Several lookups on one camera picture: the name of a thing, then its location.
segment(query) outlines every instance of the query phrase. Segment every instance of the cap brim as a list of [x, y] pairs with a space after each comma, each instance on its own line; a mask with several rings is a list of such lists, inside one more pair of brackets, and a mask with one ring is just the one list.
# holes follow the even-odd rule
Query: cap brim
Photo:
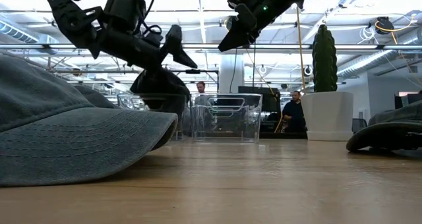
[[2, 132], [0, 186], [104, 178], [166, 143], [176, 124], [171, 113], [82, 108]]
[[354, 152], [367, 147], [401, 149], [405, 146], [397, 137], [409, 132], [422, 133], [422, 123], [419, 121], [401, 121], [379, 123], [368, 126], [354, 134], [346, 144], [346, 149]]

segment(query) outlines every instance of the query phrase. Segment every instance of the clear plastic bin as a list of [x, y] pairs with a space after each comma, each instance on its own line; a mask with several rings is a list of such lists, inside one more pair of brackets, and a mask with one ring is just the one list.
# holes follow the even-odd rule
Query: clear plastic bin
[[258, 142], [262, 95], [192, 94], [193, 140]]
[[176, 113], [178, 115], [177, 128], [171, 141], [183, 139], [183, 113], [187, 106], [185, 96], [179, 94], [120, 94], [117, 95], [117, 104], [123, 109]]

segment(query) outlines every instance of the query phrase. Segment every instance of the table surface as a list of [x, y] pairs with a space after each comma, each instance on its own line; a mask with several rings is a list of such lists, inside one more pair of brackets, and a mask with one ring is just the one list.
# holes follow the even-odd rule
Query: table surface
[[0, 223], [420, 223], [422, 152], [172, 143], [98, 182], [0, 189]]

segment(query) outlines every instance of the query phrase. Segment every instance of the cactus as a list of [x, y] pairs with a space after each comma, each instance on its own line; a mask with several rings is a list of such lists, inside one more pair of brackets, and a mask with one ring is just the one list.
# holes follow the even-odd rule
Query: cactus
[[335, 92], [337, 90], [337, 56], [334, 38], [327, 26], [319, 26], [312, 50], [314, 91]]

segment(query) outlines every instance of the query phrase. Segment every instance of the robotic arm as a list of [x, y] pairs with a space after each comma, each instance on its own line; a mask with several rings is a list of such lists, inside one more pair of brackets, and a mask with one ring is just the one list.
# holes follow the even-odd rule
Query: robotic arm
[[305, 0], [227, 0], [238, 15], [218, 49], [223, 52], [256, 41], [263, 28], [290, 8], [294, 3], [303, 8]]
[[[95, 59], [103, 51], [125, 60], [128, 66], [154, 71], [161, 68], [170, 53], [174, 61], [197, 68], [183, 51], [180, 26], [171, 26], [160, 48], [161, 32], [145, 25], [149, 10], [144, 0], [107, 0], [104, 10], [101, 7], [82, 10], [74, 1], [79, 0], [48, 0], [48, 3], [63, 35], [77, 48], [88, 49]], [[140, 32], [141, 24], [146, 27], [144, 33]]]

